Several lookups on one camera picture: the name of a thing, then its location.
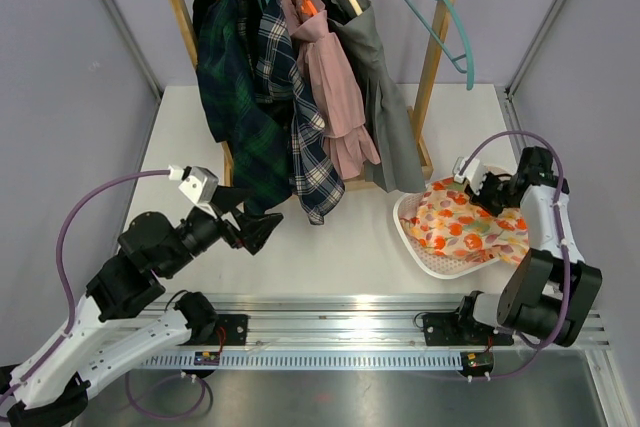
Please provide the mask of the grey skirt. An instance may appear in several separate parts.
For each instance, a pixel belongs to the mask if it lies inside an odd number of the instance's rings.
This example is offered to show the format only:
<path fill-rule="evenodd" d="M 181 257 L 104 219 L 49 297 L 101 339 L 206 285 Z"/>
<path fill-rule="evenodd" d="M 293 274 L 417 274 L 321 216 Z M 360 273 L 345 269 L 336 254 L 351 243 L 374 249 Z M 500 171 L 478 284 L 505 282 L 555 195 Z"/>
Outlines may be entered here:
<path fill-rule="evenodd" d="M 365 163 L 365 179 L 387 192 L 418 193 L 425 188 L 418 148 L 405 99 L 389 75 L 373 5 L 359 0 L 356 14 L 349 0 L 322 0 L 334 32 L 361 90 L 365 126 L 380 162 Z"/>

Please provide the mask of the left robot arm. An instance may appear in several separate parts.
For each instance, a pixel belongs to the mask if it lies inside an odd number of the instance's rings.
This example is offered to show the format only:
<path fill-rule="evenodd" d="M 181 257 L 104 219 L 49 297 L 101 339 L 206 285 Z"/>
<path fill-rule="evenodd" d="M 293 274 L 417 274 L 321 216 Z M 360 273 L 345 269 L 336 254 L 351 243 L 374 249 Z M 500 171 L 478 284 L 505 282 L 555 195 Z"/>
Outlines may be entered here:
<path fill-rule="evenodd" d="M 11 426 L 65 426 L 104 387 L 168 347 L 205 344 L 222 334 L 219 315 L 201 292 L 186 292 L 155 321 L 116 344 L 103 342 L 124 321 L 162 296 L 169 279 L 223 240 L 257 254 L 283 215 L 239 209 L 247 193 L 207 187 L 188 177 L 181 187 L 193 208 L 178 225 L 159 212 L 131 222 L 119 250 L 86 286 L 72 316 L 36 354 L 1 370 L 1 397 L 13 398 L 2 421 Z"/>

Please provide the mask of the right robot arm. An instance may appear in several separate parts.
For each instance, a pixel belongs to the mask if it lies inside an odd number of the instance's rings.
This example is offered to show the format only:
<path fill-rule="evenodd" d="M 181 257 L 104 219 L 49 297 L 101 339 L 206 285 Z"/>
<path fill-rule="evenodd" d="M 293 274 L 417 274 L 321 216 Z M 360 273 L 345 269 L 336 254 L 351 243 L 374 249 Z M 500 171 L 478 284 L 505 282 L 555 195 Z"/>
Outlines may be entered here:
<path fill-rule="evenodd" d="M 541 348 L 571 346 L 600 291 L 602 273 L 585 262 L 573 238 L 569 186 L 557 154 L 527 147 L 512 175 L 493 173 L 475 156 L 460 157 L 452 173 L 486 213 L 518 209 L 529 242 L 501 294 L 474 291 L 464 298 L 453 321 L 456 336 L 476 343 L 491 327 L 537 338 Z"/>

